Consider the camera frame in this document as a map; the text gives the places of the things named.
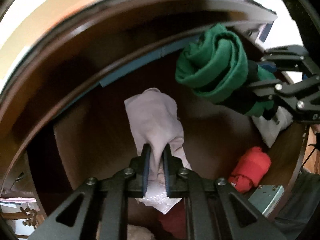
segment rolled green fabric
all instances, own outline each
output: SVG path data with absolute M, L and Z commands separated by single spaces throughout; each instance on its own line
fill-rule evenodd
M 257 74 L 260 80 L 274 78 L 260 66 Z M 190 43 L 182 51 L 177 60 L 175 79 L 191 87 L 197 96 L 223 105 L 223 101 L 247 81 L 247 75 L 248 60 L 239 37 L 217 24 L 197 43 Z M 251 102 L 251 106 L 245 113 L 237 107 L 233 109 L 242 114 L 261 116 L 264 109 L 272 108 L 273 102 Z

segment dark red cloth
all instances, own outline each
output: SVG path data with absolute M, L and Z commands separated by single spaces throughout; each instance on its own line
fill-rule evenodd
M 170 232 L 175 238 L 186 239 L 186 212 L 184 201 L 175 204 L 167 214 L 160 212 L 158 219 L 165 231 Z
M 270 165 L 271 160 L 268 154 L 262 152 L 260 147 L 252 147 L 241 156 L 228 181 L 237 191 L 245 193 L 259 185 Z

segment triangular cutout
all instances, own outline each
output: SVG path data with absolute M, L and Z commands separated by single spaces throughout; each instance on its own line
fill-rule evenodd
M 229 195 L 230 201 L 235 211 L 240 227 L 246 227 L 257 222 L 257 217 L 244 206 L 244 204 L 233 194 Z
M 60 215 L 58 215 L 56 221 L 68 227 L 73 227 L 83 199 L 84 194 L 77 196 L 76 199 L 64 211 L 62 211 Z

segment dark gray fabric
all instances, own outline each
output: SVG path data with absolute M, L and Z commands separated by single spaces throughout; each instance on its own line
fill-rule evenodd
M 301 171 L 292 189 L 292 196 L 275 219 L 288 240 L 294 240 L 304 229 L 320 201 L 320 176 Z

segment screw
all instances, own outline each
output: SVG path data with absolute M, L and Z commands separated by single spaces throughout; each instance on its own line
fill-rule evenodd
M 179 169 L 179 174 L 181 175 L 187 175 L 189 173 L 189 170 L 186 168 Z
M 131 175 L 134 173 L 133 168 L 125 168 L 123 171 L 125 175 Z
M 276 84 L 275 85 L 275 89 L 276 90 L 281 90 L 282 89 L 282 85 L 281 84 Z
M 217 179 L 218 185 L 219 186 L 224 186 L 227 184 L 226 179 L 225 178 L 219 178 Z
M 96 184 L 97 181 L 98 180 L 95 177 L 90 177 L 87 179 L 86 184 L 87 185 L 94 185 L 94 184 Z
M 303 109 L 303 108 L 304 108 L 304 102 L 302 102 L 301 100 L 299 100 L 299 101 L 297 102 L 297 108 Z

